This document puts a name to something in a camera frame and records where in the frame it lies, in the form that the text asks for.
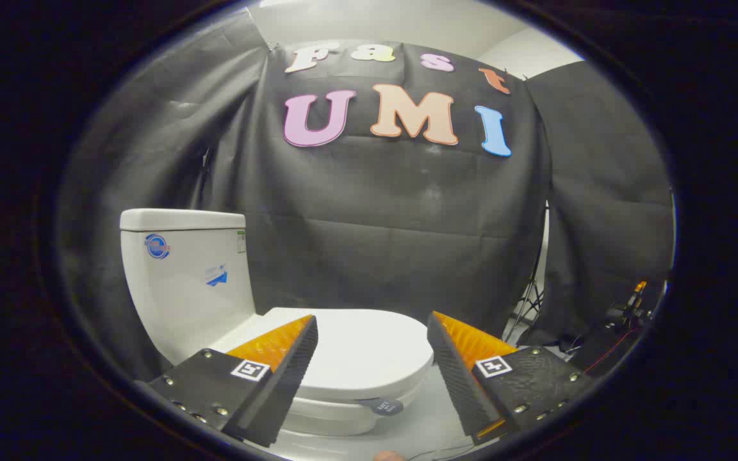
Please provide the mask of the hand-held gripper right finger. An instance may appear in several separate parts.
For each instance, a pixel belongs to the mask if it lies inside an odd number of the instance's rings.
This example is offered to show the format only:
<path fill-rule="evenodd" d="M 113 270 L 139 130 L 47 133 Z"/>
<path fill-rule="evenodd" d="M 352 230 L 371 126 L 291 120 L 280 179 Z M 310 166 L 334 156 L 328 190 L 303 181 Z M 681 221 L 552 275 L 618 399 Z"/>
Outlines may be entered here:
<path fill-rule="evenodd" d="M 530 431 L 571 406 L 594 379 L 542 346 L 519 350 L 434 311 L 427 322 L 443 382 L 474 444 Z"/>

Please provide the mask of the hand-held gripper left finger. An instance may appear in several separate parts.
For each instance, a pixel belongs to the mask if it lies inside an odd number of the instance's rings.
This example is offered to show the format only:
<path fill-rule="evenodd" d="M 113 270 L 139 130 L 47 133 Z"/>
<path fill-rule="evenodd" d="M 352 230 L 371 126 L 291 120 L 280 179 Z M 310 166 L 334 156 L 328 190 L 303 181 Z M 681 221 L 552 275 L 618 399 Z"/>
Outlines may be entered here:
<path fill-rule="evenodd" d="M 226 437 L 269 447 L 289 414 L 318 344 L 312 314 L 228 352 L 201 348 L 138 386 Z"/>

